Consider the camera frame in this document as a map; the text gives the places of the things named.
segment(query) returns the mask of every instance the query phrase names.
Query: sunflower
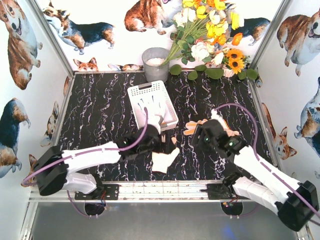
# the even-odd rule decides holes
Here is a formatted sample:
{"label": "sunflower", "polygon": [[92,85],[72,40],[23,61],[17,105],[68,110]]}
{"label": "sunflower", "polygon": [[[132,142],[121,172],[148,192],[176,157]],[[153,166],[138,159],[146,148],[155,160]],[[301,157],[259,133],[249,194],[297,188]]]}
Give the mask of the sunflower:
{"label": "sunflower", "polygon": [[244,61],[242,59],[229,58],[229,67],[234,71],[235,74],[241,73],[241,69],[245,68]]}
{"label": "sunflower", "polygon": [[232,60],[237,60],[237,59],[242,59],[244,57],[244,54],[239,49],[234,48],[234,49],[230,49],[227,52],[226,57]]}

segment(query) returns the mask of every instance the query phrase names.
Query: gray floor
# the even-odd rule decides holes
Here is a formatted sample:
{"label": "gray floor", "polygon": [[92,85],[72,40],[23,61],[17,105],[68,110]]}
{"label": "gray floor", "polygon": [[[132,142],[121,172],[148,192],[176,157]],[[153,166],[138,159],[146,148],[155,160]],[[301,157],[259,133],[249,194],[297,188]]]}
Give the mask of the gray floor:
{"label": "gray floor", "polygon": [[[249,213],[254,203],[244,203]],[[39,203],[33,240],[295,240],[276,215],[259,207],[230,219],[220,203],[118,203],[99,219],[70,203]]]}

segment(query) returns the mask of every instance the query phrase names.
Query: wall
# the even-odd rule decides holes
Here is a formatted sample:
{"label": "wall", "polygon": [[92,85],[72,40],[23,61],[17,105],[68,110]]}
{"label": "wall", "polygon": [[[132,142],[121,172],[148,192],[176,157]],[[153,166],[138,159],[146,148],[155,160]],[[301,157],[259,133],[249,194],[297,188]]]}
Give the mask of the wall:
{"label": "wall", "polygon": [[[319,7],[318,0],[294,0],[258,63],[263,80],[259,95],[268,108],[269,122],[272,121],[275,136],[273,143],[280,164],[288,175],[315,184],[318,196]],[[319,227],[310,224],[310,228],[319,238]]]}
{"label": "wall", "polygon": [[[41,142],[50,142],[48,119],[54,104],[62,105],[67,75],[27,3],[18,3],[0,1],[0,238],[6,240],[19,238],[30,194],[21,181],[48,149]],[[37,43],[42,49],[35,51]]]}
{"label": "wall", "polygon": [[[182,5],[182,0],[158,0],[158,2],[163,5],[165,13],[171,16],[171,18],[175,13],[180,11]],[[237,4],[237,11],[245,19],[267,18],[271,21],[281,0],[235,0],[233,2]],[[139,70],[143,64],[141,55],[144,50],[151,47],[170,49],[172,44],[170,33],[175,31],[174,25],[164,28],[166,33],[163,35],[158,34],[155,28],[147,29],[145,32],[128,31],[126,29],[125,22],[129,23],[129,20],[125,20],[126,14],[130,13],[127,12],[133,9],[132,7],[137,3],[137,0],[124,0],[121,4],[117,1],[101,0],[91,0],[90,4],[79,4],[79,1],[76,0],[52,0],[51,5],[53,7],[49,7],[49,0],[38,0],[38,3],[45,13],[46,9],[49,10],[46,13],[46,18],[50,21],[52,31],[75,71]],[[153,14],[151,8],[145,9],[143,6],[132,10],[130,14],[136,17],[144,12],[150,15]],[[79,25],[89,25],[85,27],[72,25],[70,21]],[[75,31],[80,30],[83,36],[93,36],[99,32],[93,24],[99,22],[114,26],[112,29],[113,48],[109,49],[111,44],[98,37],[96,40],[101,41],[84,47],[83,55],[80,54],[80,51],[75,51],[75,47],[72,45],[83,41],[79,33],[75,34]],[[246,27],[251,31],[253,30],[248,25]],[[248,36],[241,41],[237,48],[243,50],[246,55],[253,57],[261,41],[259,40],[253,46],[248,46],[253,42],[252,36]],[[172,61],[171,64],[175,63],[182,65],[180,60]],[[190,62],[186,67],[192,68],[199,64],[199,62]]]}

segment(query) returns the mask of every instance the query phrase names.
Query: white plastic basket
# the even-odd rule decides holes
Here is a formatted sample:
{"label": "white plastic basket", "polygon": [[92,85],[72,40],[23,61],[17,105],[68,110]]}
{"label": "white plastic basket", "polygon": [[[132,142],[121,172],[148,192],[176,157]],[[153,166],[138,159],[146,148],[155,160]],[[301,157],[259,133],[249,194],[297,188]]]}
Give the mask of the white plastic basket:
{"label": "white plastic basket", "polygon": [[138,126],[138,129],[143,127],[143,124],[138,119],[144,118],[144,116],[142,116],[141,114],[138,102],[142,97],[150,98],[150,96],[154,94],[156,94],[158,97],[162,98],[165,101],[165,115],[163,118],[164,123],[160,126],[161,132],[169,129],[174,129],[178,123],[178,116],[168,95],[164,82],[161,80],[148,82],[128,88],[128,95],[133,109],[134,119],[136,125]]}

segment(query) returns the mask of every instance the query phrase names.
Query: marble surface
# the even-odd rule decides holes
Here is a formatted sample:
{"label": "marble surface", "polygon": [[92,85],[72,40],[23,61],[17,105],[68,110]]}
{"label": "marble surface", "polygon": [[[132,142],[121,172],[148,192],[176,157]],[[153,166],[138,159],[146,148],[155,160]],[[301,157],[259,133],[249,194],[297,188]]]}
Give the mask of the marble surface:
{"label": "marble surface", "polygon": [[[127,89],[143,83],[146,83],[143,72],[77,74],[60,132],[61,149],[93,147],[135,132]],[[151,171],[151,154],[134,161],[92,167],[82,173],[99,174],[103,181],[175,181],[221,180],[241,171],[215,152],[193,149],[192,137],[183,135],[187,122],[209,119],[211,109],[225,103],[241,104],[254,115],[259,126],[257,152],[271,162],[252,94],[245,82],[228,78],[212,80],[204,74],[196,81],[189,81],[187,72],[182,72],[180,76],[170,76],[165,86],[179,119],[170,133],[177,138],[180,148],[167,174]],[[247,114],[233,106],[223,108],[221,114],[232,130],[238,130],[253,144],[253,124]]]}

